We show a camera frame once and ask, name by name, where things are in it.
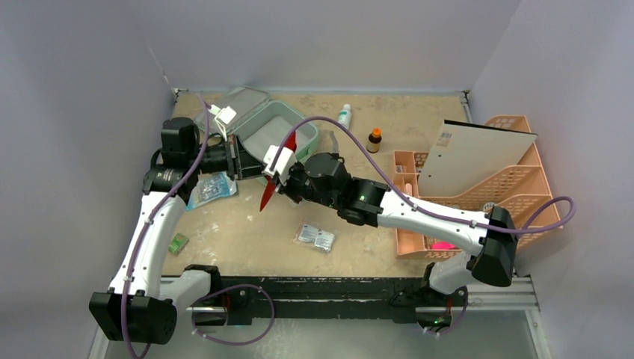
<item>green plastic container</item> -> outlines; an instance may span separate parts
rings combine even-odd
[[[292,126],[305,116],[284,101],[271,101],[271,95],[256,88],[237,88],[215,102],[218,107],[231,106],[236,117],[226,125],[227,133],[240,136],[247,150],[256,158],[263,160],[268,148],[279,146]],[[196,117],[199,129],[205,129],[203,114]],[[217,131],[210,123],[212,132]],[[319,130],[312,123],[302,125],[297,131],[297,150],[295,156],[305,162],[317,150]],[[266,180],[258,179],[262,184]]]

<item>white bottle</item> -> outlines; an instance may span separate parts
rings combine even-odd
[[[341,123],[346,129],[350,129],[350,119],[352,118],[352,108],[349,104],[345,104],[339,113],[337,122]]]

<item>wooden table surface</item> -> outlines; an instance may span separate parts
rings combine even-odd
[[[213,103],[218,94],[205,94]],[[350,130],[362,143],[374,127],[383,132],[375,161],[392,175],[394,150],[428,151],[442,120],[465,121],[457,96],[273,95],[305,116],[336,118],[344,104],[352,106]],[[181,94],[174,116],[195,118],[202,107],[195,95]],[[331,152],[332,134],[348,172],[381,180],[354,143],[329,123],[317,122],[319,148]],[[189,237],[178,255],[167,254],[163,273],[180,274],[189,264],[216,265],[225,275],[414,277],[423,274],[427,260],[397,260],[394,229],[358,227],[337,217],[336,211],[314,203],[295,208],[274,195],[263,212],[259,202],[264,186],[254,179],[238,182],[238,194],[186,212],[176,231]],[[293,242],[301,222],[308,221],[336,235],[333,250],[324,254]]]

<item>pink object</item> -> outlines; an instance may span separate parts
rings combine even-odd
[[[440,250],[456,249],[456,246],[448,242],[437,242],[431,245],[431,249],[440,249]]]

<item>blue and white package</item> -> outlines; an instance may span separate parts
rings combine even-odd
[[[238,191],[236,181],[232,181],[227,173],[212,174],[198,180],[198,184],[191,191],[186,211],[191,211],[215,199],[229,197]]]

